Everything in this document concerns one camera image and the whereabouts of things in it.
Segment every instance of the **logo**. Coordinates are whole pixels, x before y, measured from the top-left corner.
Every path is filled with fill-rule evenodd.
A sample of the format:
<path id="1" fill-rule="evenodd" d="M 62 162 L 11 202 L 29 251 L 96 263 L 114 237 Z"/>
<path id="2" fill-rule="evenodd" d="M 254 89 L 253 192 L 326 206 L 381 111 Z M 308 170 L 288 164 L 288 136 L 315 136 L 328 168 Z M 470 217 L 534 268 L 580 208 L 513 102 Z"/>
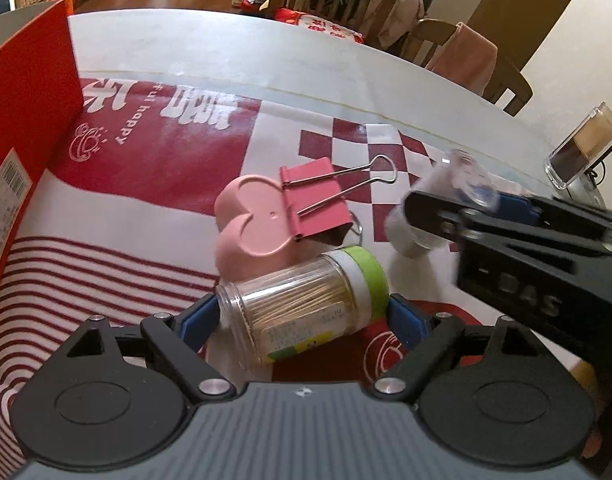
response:
<path id="1" fill-rule="evenodd" d="M 312 390 L 308 386 L 302 386 L 298 390 L 295 390 L 294 394 L 303 399 L 304 397 L 308 397 L 309 395 L 312 395 Z"/>
<path id="2" fill-rule="evenodd" d="M 99 112 L 104 107 L 104 102 L 110 98 L 113 99 L 111 108 L 121 110 L 126 105 L 128 91 L 136 83 L 137 81 L 129 79 L 98 79 L 87 84 L 81 89 L 84 94 L 84 106 L 88 106 L 86 111 L 89 114 Z"/>
<path id="3" fill-rule="evenodd" d="M 100 144 L 106 142 L 106 139 L 101 139 L 105 131 L 105 128 L 89 128 L 88 123 L 80 124 L 68 149 L 70 159 L 75 162 L 89 160 L 93 153 L 99 151 Z"/>
<path id="4" fill-rule="evenodd" d="M 364 374 L 369 383 L 404 357 L 405 350 L 393 332 L 385 331 L 372 338 L 364 351 Z"/>
<path id="5" fill-rule="evenodd" d="M 177 119 L 178 124 L 206 123 L 217 130 L 225 130 L 230 126 L 230 115 L 237 110 L 235 95 L 177 85 L 160 116 Z"/>

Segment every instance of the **clear plastic bottle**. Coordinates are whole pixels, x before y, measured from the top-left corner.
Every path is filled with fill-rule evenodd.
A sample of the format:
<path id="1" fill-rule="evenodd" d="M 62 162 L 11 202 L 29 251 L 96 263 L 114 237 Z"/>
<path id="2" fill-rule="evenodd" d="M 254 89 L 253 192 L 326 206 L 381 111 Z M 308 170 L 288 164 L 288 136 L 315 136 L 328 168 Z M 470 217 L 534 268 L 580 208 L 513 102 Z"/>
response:
<path id="1" fill-rule="evenodd" d="M 220 331 L 244 370 L 290 357 L 384 316 L 382 267 L 353 246 L 242 283 L 217 286 Z"/>
<path id="2" fill-rule="evenodd" d="M 606 103 L 601 103 L 546 158 L 546 175 L 557 189 L 566 189 L 611 145 L 612 110 Z"/>
<path id="3" fill-rule="evenodd" d="M 490 174 L 470 153 L 462 150 L 451 150 L 426 176 L 416 181 L 412 191 L 456 198 L 489 211 L 494 211 L 499 203 L 499 193 L 493 186 Z M 384 230 L 388 241 L 399 254 L 417 258 L 448 242 L 408 223 L 404 215 L 407 196 L 388 214 Z"/>

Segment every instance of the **label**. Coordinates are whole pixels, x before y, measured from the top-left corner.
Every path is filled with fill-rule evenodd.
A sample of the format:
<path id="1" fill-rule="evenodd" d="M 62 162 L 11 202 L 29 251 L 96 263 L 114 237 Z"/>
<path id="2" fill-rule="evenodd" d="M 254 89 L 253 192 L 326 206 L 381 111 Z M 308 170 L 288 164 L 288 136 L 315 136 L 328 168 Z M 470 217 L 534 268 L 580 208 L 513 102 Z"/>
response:
<path id="1" fill-rule="evenodd" d="M 12 148 L 0 166 L 0 260 L 31 184 L 28 173 Z"/>
<path id="2" fill-rule="evenodd" d="M 283 322 L 260 332 L 260 347 L 273 363 L 324 344 L 346 331 L 344 303 L 334 303 L 310 314 Z"/>

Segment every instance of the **blue gripper pad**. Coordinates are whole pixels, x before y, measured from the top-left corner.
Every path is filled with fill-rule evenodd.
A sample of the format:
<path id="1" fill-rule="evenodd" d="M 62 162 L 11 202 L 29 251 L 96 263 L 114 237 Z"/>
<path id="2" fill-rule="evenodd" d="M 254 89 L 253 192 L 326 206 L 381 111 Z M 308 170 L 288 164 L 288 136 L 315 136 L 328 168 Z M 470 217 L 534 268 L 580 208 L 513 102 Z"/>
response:
<path id="1" fill-rule="evenodd" d="M 220 306 L 217 296 L 206 294 L 175 316 L 173 332 L 195 352 L 208 341 L 208 337 L 220 323 Z"/>
<path id="2" fill-rule="evenodd" d="M 533 207 L 525 196 L 500 193 L 499 208 L 493 216 L 519 224 L 537 225 L 541 213 L 539 208 Z"/>
<path id="3" fill-rule="evenodd" d="M 415 347 L 431 333 L 432 316 L 399 294 L 391 294 L 386 308 L 386 323 L 406 350 Z"/>

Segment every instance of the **red and white tablecloth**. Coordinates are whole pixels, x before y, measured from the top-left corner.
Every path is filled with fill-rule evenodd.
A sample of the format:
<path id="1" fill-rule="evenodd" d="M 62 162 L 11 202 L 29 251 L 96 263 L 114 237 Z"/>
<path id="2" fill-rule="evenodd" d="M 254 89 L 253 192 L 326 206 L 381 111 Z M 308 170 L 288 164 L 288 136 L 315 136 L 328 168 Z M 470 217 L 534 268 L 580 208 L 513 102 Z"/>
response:
<path id="1" fill-rule="evenodd" d="M 81 118 L 36 189 L 0 283 L 0 479 L 23 463 L 8 424 L 16 392 L 80 323 L 91 314 L 122 325 L 155 312 L 176 314 L 213 290 L 213 203 L 240 174 L 276 177 L 281 165 L 322 156 L 336 168 L 390 156 L 396 183 L 360 188 L 348 201 L 391 291 L 423 300 L 431 312 L 453 309 L 477 322 L 458 307 L 433 303 L 444 301 L 480 321 L 494 319 L 492 310 L 483 316 L 461 304 L 450 284 L 456 255 L 448 247 L 421 263 L 404 262 L 384 235 L 386 215 L 442 157 L 440 150 L 388 124 L 356 124 L 190 86 L 82 84 Z M 388 167 L 376 165 L 340 182 L 345 188 L 382 173 L 390 175 Z M 380 323 L 275 364 L 273 378 L 369 381 L 401 354 Z"/>

